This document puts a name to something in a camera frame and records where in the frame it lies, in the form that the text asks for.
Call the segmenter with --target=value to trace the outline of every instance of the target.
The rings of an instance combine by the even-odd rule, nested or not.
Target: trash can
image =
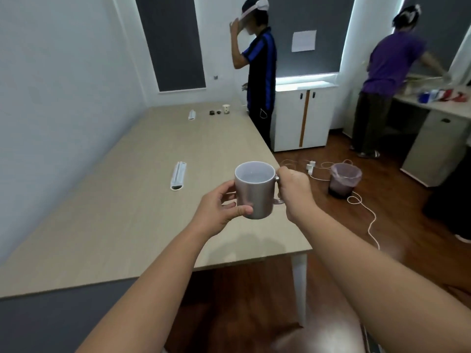
[[[330,168],[329,194],[341,199],[348,198],[361,181],[362,172],[349,163],[336,163]]]

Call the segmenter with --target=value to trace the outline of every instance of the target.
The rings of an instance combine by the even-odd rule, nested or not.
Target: purple shirt
[[[384,38],[370,55],[365,93],[393,96],[397,93],[412,63],[425,52],[425,42],[410,32],[395,32]]]

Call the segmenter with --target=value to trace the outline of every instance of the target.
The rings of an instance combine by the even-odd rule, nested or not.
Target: black and blue shirt
[[[267,27],[242,55],[250,63],[247,108],[273,111],[275,106],[276,45]]]

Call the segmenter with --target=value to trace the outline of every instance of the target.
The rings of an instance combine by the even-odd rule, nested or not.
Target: mug handle
[[[278,175],[275,175],[275,181],[280,183],[280,177]],[[284,203],[285,203],[284,200],[279,200],[277,198],[273,199],[273,204],[284,204]]]

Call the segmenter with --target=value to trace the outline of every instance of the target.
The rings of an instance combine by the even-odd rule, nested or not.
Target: paper sign
[[[315,34],[314,31],[303,31],[293,33],[293,42],[291,45],[291,52],[304,52],[315,50]]]

